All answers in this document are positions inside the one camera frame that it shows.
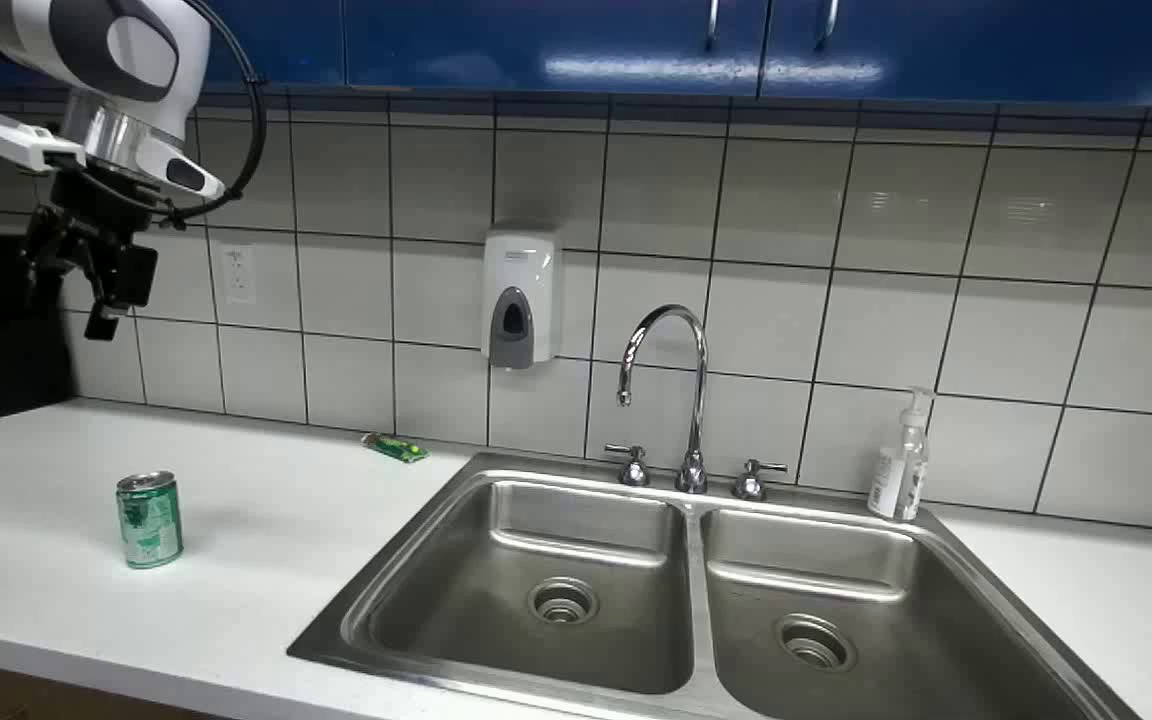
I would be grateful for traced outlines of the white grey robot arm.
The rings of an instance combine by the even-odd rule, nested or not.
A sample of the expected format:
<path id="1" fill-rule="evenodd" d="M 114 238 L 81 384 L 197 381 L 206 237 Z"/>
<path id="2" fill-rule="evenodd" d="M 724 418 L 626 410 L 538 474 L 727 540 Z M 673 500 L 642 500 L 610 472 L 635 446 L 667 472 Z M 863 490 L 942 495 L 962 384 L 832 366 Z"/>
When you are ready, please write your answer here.
<path id="1" fill-rule="evenodd" d="M 0 0 L 0 58 L 66 87 L 60 128 L 0 113 L 0 160 L 53 181 L 25 258 L 36 289 L 85 270 L 86 341 L 147 305 L 156 251 L 135 237 L 233 197 L 182 153 L 215 30 L 205 0 Z"/>

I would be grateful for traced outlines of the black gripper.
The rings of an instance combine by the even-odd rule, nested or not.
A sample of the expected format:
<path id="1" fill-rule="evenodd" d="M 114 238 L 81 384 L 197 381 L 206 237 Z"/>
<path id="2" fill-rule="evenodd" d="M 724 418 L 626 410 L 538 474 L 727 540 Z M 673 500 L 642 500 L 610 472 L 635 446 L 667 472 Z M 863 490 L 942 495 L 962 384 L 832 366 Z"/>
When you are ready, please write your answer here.
<path id="1" fill-rule="evenodd" d="M 25 258 L 38 295 L 57 295 L 60 280 L 81 267 L 93 282 L 85 341 L 114 341 L 125 306 L 152 295 L 156 251 L 135 245 L 147 228 L 152 197 L 114 171 L 62 169 L 53 191 L 30 209 Z"/>

